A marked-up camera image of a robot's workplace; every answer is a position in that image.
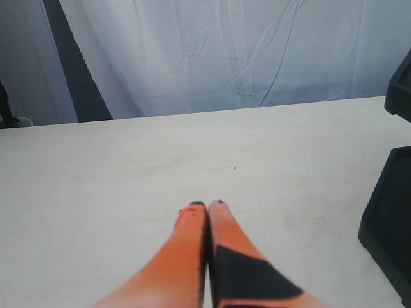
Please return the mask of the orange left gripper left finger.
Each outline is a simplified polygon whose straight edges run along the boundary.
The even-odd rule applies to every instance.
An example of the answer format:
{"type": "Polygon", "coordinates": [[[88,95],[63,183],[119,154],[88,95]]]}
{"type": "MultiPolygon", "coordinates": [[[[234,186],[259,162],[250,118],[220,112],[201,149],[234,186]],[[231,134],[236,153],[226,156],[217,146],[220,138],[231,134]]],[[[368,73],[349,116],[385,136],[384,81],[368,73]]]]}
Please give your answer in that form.
{"type": "Polygon", "coordinates": [[[180,210],[161,249],[130,280],[93,307],[201,307],[206,275],[207,208],[180,210]]]}

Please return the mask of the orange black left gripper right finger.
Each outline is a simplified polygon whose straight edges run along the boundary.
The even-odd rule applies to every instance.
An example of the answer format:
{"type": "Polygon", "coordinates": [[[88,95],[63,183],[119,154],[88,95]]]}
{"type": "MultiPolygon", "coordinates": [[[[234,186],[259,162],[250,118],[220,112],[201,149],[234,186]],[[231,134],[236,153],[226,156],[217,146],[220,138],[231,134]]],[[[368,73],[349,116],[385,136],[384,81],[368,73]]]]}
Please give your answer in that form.
{"type": "Polygon", "coordinates": [[[225,202],[212,202],[208,216],[213,307],[327,307],[268,262],[225,202]]]}

